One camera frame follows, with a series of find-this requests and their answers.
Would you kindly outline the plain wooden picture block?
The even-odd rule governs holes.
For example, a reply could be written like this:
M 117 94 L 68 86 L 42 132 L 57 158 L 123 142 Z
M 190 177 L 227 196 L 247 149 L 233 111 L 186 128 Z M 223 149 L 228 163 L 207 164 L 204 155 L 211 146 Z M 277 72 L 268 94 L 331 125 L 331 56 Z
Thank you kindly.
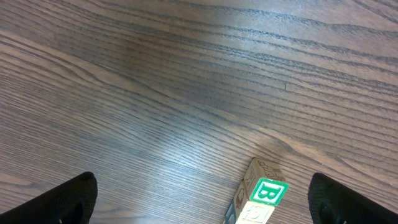
M 285 175 L 275 162 L 253 158 L 244 175 L 249 200 L 278 206 L 289 189 Z

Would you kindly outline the yellow-topped wooden block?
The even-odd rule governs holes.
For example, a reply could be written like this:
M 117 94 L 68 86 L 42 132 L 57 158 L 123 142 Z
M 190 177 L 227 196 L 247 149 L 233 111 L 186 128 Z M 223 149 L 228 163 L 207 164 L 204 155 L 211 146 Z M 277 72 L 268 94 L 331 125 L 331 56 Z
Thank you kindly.
M 275 207 L 249 200 L 246 184 L 242 180 L 233 198 L 235 224 L 266 224 Z

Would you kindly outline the wooden block letter E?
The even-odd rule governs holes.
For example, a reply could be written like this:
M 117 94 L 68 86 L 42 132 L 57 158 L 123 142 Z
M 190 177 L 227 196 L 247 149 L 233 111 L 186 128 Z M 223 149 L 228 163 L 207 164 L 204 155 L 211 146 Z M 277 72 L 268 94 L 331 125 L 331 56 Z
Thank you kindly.
M 224 224 L 235 224 L 235 223 L 236 223 L 236 211 L 235 211 L 234 201 L 232 200 L 224 215 Z

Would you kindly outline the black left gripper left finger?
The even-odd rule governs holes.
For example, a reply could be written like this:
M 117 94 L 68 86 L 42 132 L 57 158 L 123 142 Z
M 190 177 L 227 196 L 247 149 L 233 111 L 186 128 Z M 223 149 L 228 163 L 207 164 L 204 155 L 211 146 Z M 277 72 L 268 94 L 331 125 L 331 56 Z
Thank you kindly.
M 94 173 L 84 172 L 1 214 L 1 224 L 87 224 L 98 195 Z

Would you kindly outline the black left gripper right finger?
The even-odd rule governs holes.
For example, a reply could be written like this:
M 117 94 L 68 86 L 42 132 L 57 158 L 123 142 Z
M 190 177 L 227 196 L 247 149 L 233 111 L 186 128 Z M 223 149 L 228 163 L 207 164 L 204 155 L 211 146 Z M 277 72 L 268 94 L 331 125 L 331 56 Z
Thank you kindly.
M 308 188 L 314 224 L 397 224 L 397 214 L 322 173 Z

